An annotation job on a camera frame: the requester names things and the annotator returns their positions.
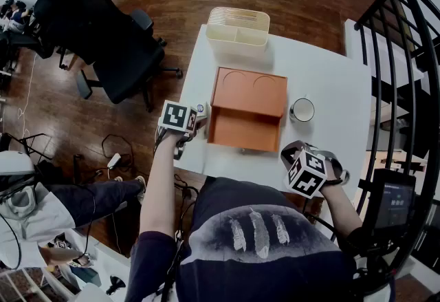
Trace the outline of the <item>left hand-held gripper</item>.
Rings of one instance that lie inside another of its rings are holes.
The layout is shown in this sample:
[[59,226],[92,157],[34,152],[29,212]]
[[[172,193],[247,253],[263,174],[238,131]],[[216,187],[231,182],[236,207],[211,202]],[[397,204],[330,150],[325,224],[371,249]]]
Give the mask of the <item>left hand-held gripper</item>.
[[208,118],[197,119],[197,107],[165,100],[156,129],[156,146],[170,131],[179,133],[181,138],[175,145],[174,160],[180,160],[186,143],[204,130],[207,121]]

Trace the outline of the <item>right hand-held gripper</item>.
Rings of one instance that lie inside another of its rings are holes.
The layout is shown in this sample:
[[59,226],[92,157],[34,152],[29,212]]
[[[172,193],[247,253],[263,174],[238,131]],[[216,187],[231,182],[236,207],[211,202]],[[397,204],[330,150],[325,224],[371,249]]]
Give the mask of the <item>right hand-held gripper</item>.
[[285,188],[307,199],[315,197],[323,186],[344,185],[350,180],[350,173],[334,153],[300,140],[289,143],[280,158],[287,170]]

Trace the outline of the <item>person's left forearm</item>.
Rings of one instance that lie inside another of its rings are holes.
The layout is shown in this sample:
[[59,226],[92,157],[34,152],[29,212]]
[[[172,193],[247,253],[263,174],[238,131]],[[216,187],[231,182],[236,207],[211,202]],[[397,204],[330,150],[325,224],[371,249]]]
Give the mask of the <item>person's left forearm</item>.
[[140,233],[175,236],[174,154],[181,138],[181,133],[167,131],[156,148],[140,211]]

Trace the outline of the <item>person's right forearm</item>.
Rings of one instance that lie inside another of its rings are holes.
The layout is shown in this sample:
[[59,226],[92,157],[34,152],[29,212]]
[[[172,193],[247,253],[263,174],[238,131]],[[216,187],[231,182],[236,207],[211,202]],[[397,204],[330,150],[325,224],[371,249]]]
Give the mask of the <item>person's right forearm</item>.
[[348,237],[362,226],[362,220],[354,209],[341,185],[325,185],[320,189],[326,199],[333,226],[343,237]]

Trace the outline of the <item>white mug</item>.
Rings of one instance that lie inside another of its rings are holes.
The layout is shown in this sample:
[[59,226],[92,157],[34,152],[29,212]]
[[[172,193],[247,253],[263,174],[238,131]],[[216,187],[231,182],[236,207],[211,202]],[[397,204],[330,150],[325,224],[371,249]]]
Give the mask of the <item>white mug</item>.
[[314,104],[308,98],[299,98],[289,107],[289,117],[293,121],[309,122],[314,115]]

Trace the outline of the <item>orange wooden drawer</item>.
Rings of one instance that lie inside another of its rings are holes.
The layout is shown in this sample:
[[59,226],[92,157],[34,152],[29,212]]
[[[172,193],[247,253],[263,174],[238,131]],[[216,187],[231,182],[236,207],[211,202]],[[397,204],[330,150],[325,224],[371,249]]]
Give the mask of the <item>orange wooden drawer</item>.
[[277,152],[281,119],[221,107],[213,107],[208,143],[222,146]]

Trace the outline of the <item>orange wooden drawer box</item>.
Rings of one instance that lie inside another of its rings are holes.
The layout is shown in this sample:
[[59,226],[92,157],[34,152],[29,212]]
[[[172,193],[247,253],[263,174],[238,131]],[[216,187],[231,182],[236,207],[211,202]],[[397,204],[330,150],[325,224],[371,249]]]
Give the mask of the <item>orange wooden drawer box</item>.
[[287,78],[242,69],[217,69],[210,105],[282,118],[287,103]]

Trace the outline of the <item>black screen device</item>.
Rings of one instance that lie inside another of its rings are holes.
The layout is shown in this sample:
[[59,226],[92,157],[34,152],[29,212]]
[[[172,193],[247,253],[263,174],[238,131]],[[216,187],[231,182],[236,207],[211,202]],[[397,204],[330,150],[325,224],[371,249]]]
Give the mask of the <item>black screen device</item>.
[[413,207],[416,179],[389,169],[376,169],[372,194],[373,229],[401,228],[407,224]]

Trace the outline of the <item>person's dark printed t-shirt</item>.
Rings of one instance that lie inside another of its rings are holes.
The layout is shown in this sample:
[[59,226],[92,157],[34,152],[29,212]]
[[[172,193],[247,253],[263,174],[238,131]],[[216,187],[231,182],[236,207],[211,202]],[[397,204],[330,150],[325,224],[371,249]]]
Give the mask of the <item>person's dark printed t-shirt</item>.
[[356,264],[279,191],[209,177],[186,243],[142,233],[125,302],[352,302]]

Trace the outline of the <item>black office chair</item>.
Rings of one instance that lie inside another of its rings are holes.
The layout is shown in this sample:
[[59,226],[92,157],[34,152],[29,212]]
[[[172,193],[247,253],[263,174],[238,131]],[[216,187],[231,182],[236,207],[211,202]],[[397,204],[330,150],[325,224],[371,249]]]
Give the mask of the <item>black office chair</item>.
[[80,70],[79,94],[88,99],[94,87],[103,88],[118,104],[142,93],[147,111],[148,82],[163,69],[166,41],[153,36],[153,21],[141,9],[123,13],[112,0],[37,0],[34,16],[41,38],[73,52],[93,67],[97,79]]

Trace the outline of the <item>cream plastic organizer basket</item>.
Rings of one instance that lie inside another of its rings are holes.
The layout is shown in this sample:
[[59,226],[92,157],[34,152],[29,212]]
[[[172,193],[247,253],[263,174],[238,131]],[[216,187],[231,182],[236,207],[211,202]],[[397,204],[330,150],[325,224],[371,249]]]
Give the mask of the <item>cream plastic organizer basket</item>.
[[206,38],[213,51],[254,56],[267,47],[270,16],[264,12],[215,7],[206,24]]

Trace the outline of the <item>black folding stand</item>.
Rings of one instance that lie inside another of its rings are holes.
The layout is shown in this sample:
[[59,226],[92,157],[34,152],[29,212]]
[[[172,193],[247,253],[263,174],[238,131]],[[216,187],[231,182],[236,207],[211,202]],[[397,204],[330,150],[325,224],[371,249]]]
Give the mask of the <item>black folding stand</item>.
[[23,150],[25,151],[25,153],[28,156],[30,156],[33,153],[36,153],[41,158],[45,158],[46,160],[52,160],[51,157],[45,155],[44,151],[37,151],[33,147],[34,141],[37,138],[42,137],[42,136],[47,137],[47,138],[51,138],[46,133],[38,133],[38,134],[34,134],[32,136],[23,137],[21,139],[18,139],[9,133],[0,133],[0,152],[9,151],[11,141],[15,141],[16,143],[19,143],[22,146]]

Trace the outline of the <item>black metal railing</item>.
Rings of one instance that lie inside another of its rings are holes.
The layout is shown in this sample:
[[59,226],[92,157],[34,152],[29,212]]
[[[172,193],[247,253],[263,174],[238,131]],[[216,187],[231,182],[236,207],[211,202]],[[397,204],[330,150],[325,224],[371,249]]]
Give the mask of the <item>black metal railing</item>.
[[[388,287],[416,246],[422,244],[429,216],[437,206],[435,193],[440,180],[440,8],[431,0],[374,0],[354,25],[361,33],[363,64],[367,66],[364,28],[371,30],[376,77],[370,77],[372,140],[356,206],[364,217],[364,243],[353,282],[355,296]],[[377,33],[388,46],[390,85],[381,79]],[[396,85],[391,43],[401,47],[406,57],[409,82],[401,87]],[[376,169],[416,179],[414,202],[407,224],[401,228],[373,229],[371,198],[376,190]]]

